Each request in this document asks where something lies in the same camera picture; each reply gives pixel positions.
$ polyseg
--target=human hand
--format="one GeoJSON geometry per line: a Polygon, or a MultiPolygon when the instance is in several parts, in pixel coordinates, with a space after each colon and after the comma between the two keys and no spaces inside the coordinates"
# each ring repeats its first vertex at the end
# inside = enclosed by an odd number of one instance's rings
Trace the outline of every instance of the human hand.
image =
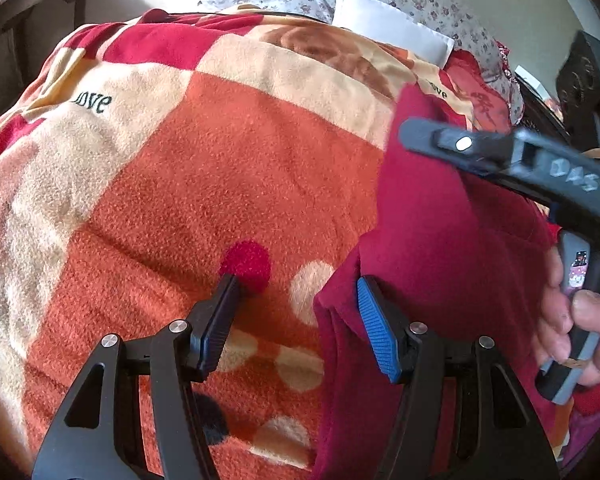
{"type": "MultiPolygon", "coordinates": [[[[600,334],[600,295],[590,290],[579,290],[570,304],[560,291],[564,271],[557,248],[547,253],[546,266],[548,283],[542,293],[540,319],[532,340],[538,365],[549,358],[559,363],[568,359],[571,342],[567,334],[574,323],[584,330],[600,334]]],[[[600,383],[600,342],[578,383],[584,386],[600,383]]]]}

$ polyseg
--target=dark polka dot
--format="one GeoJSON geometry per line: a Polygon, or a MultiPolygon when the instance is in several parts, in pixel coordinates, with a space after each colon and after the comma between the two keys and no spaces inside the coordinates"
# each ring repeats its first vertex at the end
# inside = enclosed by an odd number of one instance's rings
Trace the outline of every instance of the dark polka dot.
{"type": "Polygon", "coordinates": [[[202,423],[202,430],[205,432],[206,443],[209,446],[221,444],[229,435],[224,415],[220,406],[209,396],[193,393],[198,407],[198,415],[202,423]]]}

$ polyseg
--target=white pillow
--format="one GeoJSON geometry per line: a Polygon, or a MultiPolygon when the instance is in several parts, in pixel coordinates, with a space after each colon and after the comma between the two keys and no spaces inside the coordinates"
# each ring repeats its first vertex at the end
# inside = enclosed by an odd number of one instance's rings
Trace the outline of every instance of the white pillow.
{"type": "Polygon", "coordinates": [[[408,14],[379,0],[336,0],[331,25],[404,48],[440,68],[445,67],[454,47],[451,38],[415,23],[408,14]]]}

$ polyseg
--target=metal pivot screw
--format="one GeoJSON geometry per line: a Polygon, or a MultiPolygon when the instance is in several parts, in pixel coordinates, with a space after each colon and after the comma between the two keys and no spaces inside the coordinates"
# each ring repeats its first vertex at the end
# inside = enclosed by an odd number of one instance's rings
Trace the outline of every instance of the metal pivot screw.
{"type": "Polygon", "coordinates": [[[429,327],[420,321],[414,321],[409,325],[409,330],[414,334],[424,334],[429,330],[429,327]]]}
{"type": "Polygon", "coordinates": [[[178,332],[183,332],[187,329],[187,322],[184,319],[176,319],[176,321],[171,321],[169,325],[169,330],[174,334],[178,332]]]}
{"type": "Polygon", "coordinates": [[[118,342],[118,336],[115,334],[107,334],[102,338],[100,342],[104,348],[109,348],[110,346],[115,345],[118,342]]]}
{"type": "Polygon", "coordinates": [[[487,350],[496,346],[496,343],[488,335],[481,335],[478,343],[480,343],[482,348],[486,348],[487,350]]]}

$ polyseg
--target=sticker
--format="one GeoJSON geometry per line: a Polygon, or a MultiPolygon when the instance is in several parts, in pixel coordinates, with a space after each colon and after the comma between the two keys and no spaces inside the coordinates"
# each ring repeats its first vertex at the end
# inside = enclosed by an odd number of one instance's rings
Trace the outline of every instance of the sticker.
{"type": "Polygon", "coordinates": [[[570,296],[576,290],[580,290],[584,285],[584,278],[587,275],[587,267],[589,267],[589,261],[587,260],[587,251],[579,251],[576,253],[576,257],[571,264],[569,269],[569,283],[564,293],[570,296]]]}

